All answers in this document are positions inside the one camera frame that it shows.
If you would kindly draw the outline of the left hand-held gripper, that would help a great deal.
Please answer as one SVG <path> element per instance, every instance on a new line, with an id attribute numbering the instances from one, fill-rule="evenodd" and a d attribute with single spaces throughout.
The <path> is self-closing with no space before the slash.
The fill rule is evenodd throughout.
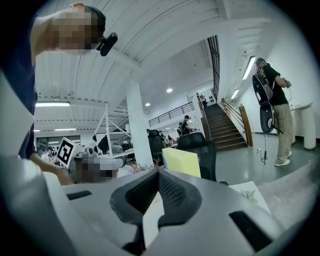
<path id="1" fill-rule="evenodd" d="M 119 169 L 124 166 L 121 158 L 97 156 L 92 148 L 78 145 L 65 137 L 56 157 L 76 184 L 104 183 L 117 178 Z"/>

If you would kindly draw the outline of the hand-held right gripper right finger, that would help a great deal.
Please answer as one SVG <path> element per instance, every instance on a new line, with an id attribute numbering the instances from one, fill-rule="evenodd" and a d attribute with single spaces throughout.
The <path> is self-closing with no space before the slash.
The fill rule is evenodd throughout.
<path id="1" fill-rule="evenodd" d="M 164 209 L 158 220 L 160 229 L 187 223 L 202 204 L 200 191 L 193 184 L 164 170 L 158 171 L 158 192 Z"/>

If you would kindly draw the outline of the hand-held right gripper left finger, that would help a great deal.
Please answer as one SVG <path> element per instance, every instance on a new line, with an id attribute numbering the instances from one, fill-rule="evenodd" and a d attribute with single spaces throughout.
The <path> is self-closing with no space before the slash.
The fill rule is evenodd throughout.
<path id="1" fill-rule="evenodd" d="M 110 196 L 110 206 L 119 219 L 135 226 L 132 241 L 123 247 L 140 256 L 145 250 L 143 216 L 159 191 L 159 177 L 156 169 L 117 188 Z"/>

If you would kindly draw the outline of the yellow folder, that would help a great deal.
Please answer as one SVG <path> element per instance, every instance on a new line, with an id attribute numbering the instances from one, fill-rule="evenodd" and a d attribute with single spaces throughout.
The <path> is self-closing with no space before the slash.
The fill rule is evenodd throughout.
<path id="1" fill-rule="evenodd" d="M 199 160 L 196 153 L 175 148 L 163 148 L 164 168 L 194 177 L 201 177 Z"/>

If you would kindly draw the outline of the person's left forearm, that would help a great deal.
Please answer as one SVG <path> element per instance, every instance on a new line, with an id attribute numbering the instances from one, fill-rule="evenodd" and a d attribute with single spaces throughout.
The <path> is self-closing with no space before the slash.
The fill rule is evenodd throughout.
<path id="1" fill-rule="evenodd" d="M 55 174 L 62 186 L 72 185 L 74 181 L 71 179 L 67 169 L 42 160 L 37 154 L 33 153 L 29 158 L 33 163 L 38 165 L 43 172 Z"/>

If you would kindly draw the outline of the white metal shelf rack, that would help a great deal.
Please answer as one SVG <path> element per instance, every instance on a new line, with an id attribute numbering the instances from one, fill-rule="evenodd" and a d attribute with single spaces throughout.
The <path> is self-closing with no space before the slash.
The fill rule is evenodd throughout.
<path id="1" fill-rule="evenodd" d="M 134 157 L 129 112 L 126 107 L 111 108 L 105 111 L 94 130 L 94 154 L 97 157 L 118 159 Z"/>

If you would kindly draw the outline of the orange artificial plant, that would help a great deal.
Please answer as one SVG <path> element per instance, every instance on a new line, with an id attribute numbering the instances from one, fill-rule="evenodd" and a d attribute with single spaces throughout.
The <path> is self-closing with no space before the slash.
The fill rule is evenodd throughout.
<path id="1" fill-rule="evenodd" d="M 127 172 L 129 175 L 140 173 L 143 171 L 158 169 L 163 166 L 163 160 L 161 158 L 153 158 L 153 164 L 140 164 L 136 161 L 129 164 L 129 171 Z"/>

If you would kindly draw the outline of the black mesh chair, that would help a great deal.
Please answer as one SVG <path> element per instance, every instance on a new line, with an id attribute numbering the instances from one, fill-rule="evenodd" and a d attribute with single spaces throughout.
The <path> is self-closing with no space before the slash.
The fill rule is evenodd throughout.
<path id="1" fill-rule="evenodd" d="M 213 141 L 206 140 L 201 132 L 183 135 L 177 149 L 197 154 L 202 179 L 216 182 L 217 149 Z"/>

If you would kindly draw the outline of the small green succulent plant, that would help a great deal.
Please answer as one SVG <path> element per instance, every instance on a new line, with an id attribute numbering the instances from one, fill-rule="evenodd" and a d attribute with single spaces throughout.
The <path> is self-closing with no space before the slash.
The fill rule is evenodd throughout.
<path id="1" fill-rule="evenodd" d="M 240 194 L 247 198 L 248 200 L 252 201 L 255 204 L 258 204 L 259 200 L 255 198 L 256 190 L 240 190 Z"/>

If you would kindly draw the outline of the wooden staircase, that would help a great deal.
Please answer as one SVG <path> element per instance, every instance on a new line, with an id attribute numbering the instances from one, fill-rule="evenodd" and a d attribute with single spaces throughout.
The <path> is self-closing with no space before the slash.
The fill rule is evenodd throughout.
<path id="1" fill-rule="evenodd" d="M 205 136 L 213 141 L 218 151 L 251 148 L 253 137 L 250 121 L 244 106 L 235 109 L 224 99 L 220 104 L 204 107 L 199 101 Z"/>

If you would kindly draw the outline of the black metal railing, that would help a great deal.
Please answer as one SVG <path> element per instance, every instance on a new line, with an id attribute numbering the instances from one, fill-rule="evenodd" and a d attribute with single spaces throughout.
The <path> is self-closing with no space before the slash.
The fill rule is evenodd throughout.
<path id="1" fill-rule="evenodd" d="M 219 85 L 220 85 L 220 48 L 218 36 L 214 35 L 207 38 L 207 43 L 209 47 L 209 53 L 212 63 L 213 71 L 213 96 L 215 100 L 218 100 Z"/>
<path id="2" fill-rule="evenodd" d="M 161 124 L 163 122 L 166 122 L 170 119 L 173 119 L 175 117 L 178 117 L 180 115 L 185 115 L 186 113 L 189 113 L 189 112 L 193 111 L 194 109 L 195 109 L 194 104 L 192 102 L 188 102 L 184 105 L 181 105 L 177 108 L 174 108 L 174 109 L 167 111 L 157 117 L 150 119 L 148 121 L 149 126 L 152 127 L 152 126 Z"/>

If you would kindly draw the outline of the person's dark blue shirt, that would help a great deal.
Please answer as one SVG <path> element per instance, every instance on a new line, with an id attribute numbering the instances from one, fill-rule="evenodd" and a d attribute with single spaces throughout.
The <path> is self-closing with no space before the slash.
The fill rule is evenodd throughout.
<path id="1" fill-rule="evenodd" d="M 38 93 L 35 85 L 35 66 L 32 64 L 30 35 L 37 14 L 25 23 L 24 30 L 13 50 L 4 59 L 2 68 L 13 91 L 31 115 L 35 114 Z"/>

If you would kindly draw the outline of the black oval backpack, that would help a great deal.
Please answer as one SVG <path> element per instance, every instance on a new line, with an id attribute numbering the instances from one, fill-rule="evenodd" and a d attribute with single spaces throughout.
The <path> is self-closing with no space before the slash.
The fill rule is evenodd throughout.
<path id="1" fill-rule="evenodd" d="M 268 135 L 275 128 L 274 111 L 270 104 L 273 91 L 267 82 L 257 74 L 252 76 L 252 86 L 259 104 L 261 130 L 264 134 Z"/>

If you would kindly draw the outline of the white round pedestal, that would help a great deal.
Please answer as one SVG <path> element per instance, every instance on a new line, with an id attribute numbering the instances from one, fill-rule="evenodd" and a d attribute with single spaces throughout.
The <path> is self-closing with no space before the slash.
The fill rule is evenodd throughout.
<path id="1" fill-rule="evenodd" d="M 312 102 L 299 103 L 291 105 L 291 115 L 297 116 L 300 119 L 300 124 L 303 131 L 303 146 L 307 151 L 312 151 L 316 148 L 316 126 L 312 109 Z"/>

